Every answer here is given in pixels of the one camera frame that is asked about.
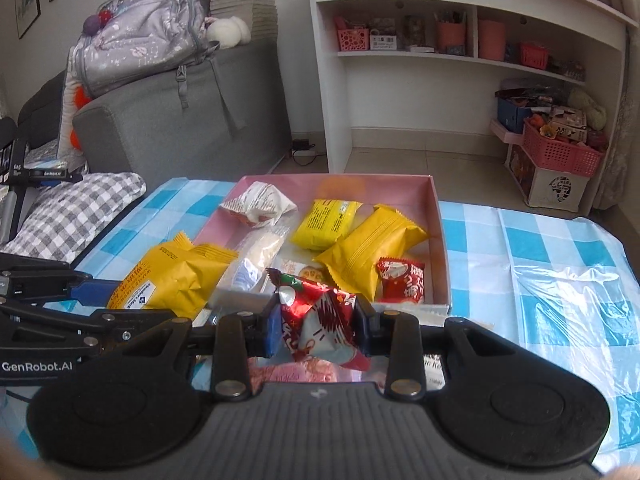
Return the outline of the red white snack packet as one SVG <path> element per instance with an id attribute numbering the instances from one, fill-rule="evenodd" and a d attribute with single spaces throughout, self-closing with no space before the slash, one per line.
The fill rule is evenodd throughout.
<path id="1" fill-rule="evenodd" d="M 352 328 L 355 295 L 273 268 L 267 274 L 280 304 L 282 339 L 294 361 L 317 358 L 349 370 L 370 368 Z"/>

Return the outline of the yellow Member's Mark snack bag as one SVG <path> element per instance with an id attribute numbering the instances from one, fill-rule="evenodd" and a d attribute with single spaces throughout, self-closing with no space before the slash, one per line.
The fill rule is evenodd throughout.
<path id="1" fill-rule="evenodd" d="M 232 249 L 194 245 L 185 232 L 152 247 L 128 273 L 107 303 L 110 310 L 171 310 L 195 320 L 230 264 Z"/>

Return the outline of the pink rice crispy bar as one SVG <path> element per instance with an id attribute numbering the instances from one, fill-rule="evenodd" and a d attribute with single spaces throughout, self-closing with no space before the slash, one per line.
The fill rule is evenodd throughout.
<path id="1" fill-rule="evenodd" d="M 249 358 L 248 369 L 254 393 L 266 382 L 337 382 L 336 366 L 316 358 L 277 365 L 267 365 L 263 358 Z"/>

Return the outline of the small red candy packet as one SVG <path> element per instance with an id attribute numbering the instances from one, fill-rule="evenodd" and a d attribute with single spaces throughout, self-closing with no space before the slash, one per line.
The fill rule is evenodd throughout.
<path id="1" fill-rule="evenodd" d="M 424 264 L 385 257 L 378 260 L 376 272 L 382 281 L 382 300 L 392 304 L 420 304 L 424 297 Z"/>

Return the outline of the clear cracker packet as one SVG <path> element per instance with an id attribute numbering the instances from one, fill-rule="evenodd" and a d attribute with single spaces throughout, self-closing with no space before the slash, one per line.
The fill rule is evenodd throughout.
<path id="1" fill-rule="evenodd" d="M 236 246 L 238 258 L 229 264 L 217 287 L 252 292 L 280 252 L 288 232 L 290 229 L 282 226 L 266 226 L 250 231 Z"/>

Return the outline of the grey checkered cushion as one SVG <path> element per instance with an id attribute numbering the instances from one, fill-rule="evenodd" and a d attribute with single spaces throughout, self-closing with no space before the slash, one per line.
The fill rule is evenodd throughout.
<path id="1" fill-rule="evenodd" d="M 77 183 L 45 188 L 16 237 L 1 250 L 71 263 L 145 192 L 143 178 L 134 172 L 86 174 Z"/>

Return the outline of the lotus root chip packet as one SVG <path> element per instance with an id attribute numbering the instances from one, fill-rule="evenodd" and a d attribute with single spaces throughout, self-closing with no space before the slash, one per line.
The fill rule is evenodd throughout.
<path id="1" fill-rule="evenodd" d="M 278 269 L 285 273 L 298 276 L 307 281 L 329 284 L 330 279 L 326 271 L 311 263 L 303 263 L 291 259 L 280 259 Z"/>

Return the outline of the small yellow snack pack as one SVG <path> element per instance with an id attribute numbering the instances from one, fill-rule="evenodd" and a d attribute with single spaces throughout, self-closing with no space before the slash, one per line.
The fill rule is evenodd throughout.
<path id="1" fill-rule="evenodd" d="M 350 232 L 361 206 L 352 200 L 315 200 L 291 242 L 302 249 L 323 252 Z"/>

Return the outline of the blue checkered tablecloth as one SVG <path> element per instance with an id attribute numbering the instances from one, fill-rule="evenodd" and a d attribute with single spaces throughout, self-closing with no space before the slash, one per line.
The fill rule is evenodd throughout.
<path id="1" fill-rule="evenodd" d="M 171 179 L 153 191 L 78 270 L 120 280 L 148 249 L 176 232 L 192 237 L 232 182 Z M 625 249 L 587 219 L 440 201 L 452 292 L 451 314 L 582 376 L 605 396 L 610 429 L 594 464 L 639 466 L 639 284 Z M 1 388 L 1 435 L 29 457 L 26 401 L 35 388 Z"/>

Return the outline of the grey sofa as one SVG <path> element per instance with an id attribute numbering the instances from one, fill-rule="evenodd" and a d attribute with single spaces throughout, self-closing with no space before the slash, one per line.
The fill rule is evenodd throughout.
<path id="1" fill-rule="evenodd" d="M 269 40 L 100 96 L 73 119 L 78 141 L 70 148 L 60 133 L 64 78 L 50 79 L 18 116 L 35 164 L 134 172 L 154 190 L 178 177 L 268 174 L 292 145 L 278 50 Z"/>

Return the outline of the blue storage bin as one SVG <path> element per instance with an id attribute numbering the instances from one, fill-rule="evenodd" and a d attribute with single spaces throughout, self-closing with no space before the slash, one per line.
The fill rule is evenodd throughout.
<path id="1" fill-rule="evenodd" d="M 518 106 L 512 100 L 497 99 L 497 120 L 510 132 L 522 133 L 524 122 L 532 115 L 529 107 Z"/>

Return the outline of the silver grey backpack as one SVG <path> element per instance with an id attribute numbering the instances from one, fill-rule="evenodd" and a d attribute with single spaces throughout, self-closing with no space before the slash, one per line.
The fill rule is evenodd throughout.
<path id="1" fill-rule="evenodd" d="M 201 0 L 108 0 L 88 18 L 67 57 L 65 91 L 95 99 L 125 84 L 201 63 L 206 37 Z"/>

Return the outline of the small pink shelf basket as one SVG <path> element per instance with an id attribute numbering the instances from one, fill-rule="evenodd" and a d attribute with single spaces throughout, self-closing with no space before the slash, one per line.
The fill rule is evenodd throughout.
<path id="1" fill-rule="evenodd" d="M 370 49 L 370 32 L 367 28 L 337 29 L 337 43 L 341 52 L 359 52 Z"/>

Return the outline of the pink pen cup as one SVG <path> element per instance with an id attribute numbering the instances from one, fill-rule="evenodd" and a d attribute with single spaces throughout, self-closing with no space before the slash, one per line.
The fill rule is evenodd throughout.
<path id="1" fill-rule="evenodd" d="M 437 50 L 446 55 L 466 55 L 466 25 L 464 23 L 436 23 Z"/>

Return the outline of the white bookshelf desk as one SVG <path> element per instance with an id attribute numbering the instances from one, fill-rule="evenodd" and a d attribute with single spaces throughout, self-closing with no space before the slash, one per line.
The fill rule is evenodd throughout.
<path id="1" fill-rule="evenodd" d="M 616 131 L 639 0 L 309 0 L 326 156 L 355 148 L 498 156 L 505 82 L 582 88 Z"/>

